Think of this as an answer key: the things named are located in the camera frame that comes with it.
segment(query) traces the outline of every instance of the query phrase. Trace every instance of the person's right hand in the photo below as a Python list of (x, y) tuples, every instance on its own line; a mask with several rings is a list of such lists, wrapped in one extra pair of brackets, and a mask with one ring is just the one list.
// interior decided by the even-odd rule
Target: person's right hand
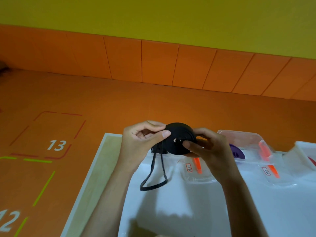
[(206, 128), (193, 131), (206, 140), (197, 139), (197, 144), (184, 141), (183, 146), (191, 151), (186, 156), (201, 157), (221, 185), (243, 181), (226, 137)]

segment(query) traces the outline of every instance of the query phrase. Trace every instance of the person's left hand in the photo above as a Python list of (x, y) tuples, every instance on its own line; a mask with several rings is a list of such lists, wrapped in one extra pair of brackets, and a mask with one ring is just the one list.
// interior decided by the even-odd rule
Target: person's left hand
[(164, 131), (165, 128), (165, 124), (157, 121), (144, 121), (126, 127), (117, 164), (135, 172), (148, 151), (171, 134)]

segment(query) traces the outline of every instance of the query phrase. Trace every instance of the green wall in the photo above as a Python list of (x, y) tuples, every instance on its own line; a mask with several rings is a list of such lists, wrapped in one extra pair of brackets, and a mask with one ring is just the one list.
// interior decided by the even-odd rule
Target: green wall
[(316, 0), (0, 0), (0, 23), (316, 59)]

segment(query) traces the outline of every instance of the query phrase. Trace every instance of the black disc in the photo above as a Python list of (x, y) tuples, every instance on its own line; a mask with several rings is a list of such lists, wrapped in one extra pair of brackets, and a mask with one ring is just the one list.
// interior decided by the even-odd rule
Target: black disc
[(191, 127), (184, 123), (171, 123), (166, 126), (171, 135), (162, 141), (163, 147), (174, 155), (185, 155), (190, 151), (183, 147), (183, 141), (197, 142)]

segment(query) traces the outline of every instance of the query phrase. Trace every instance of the forearm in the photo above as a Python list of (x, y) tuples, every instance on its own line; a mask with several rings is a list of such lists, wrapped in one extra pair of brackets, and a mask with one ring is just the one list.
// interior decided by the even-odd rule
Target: forearm
[(232, 237), (267, 237), (260, 215), (242, 178), (224, 184), (223, 191)]
[(133, 172), (116, 165), (81, 237), (116, 237)]

